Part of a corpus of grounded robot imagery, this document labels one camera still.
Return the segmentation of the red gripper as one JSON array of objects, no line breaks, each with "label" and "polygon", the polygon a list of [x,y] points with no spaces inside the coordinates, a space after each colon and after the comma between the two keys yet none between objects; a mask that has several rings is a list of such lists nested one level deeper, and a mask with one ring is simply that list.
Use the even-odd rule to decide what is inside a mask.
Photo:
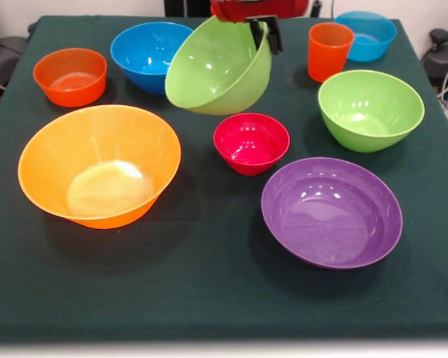
[{"label": "red gripper", "polygon": [[308,8],[308,0],[265,0],[265,1],[217,1],[217,18],[223,22],[245,22],[248,19],[267,18],[267,25],[251,21],[250,30],[256,47],[266,39],[270,51],[278,55],[283,51],[278,19],[300,17]]}]

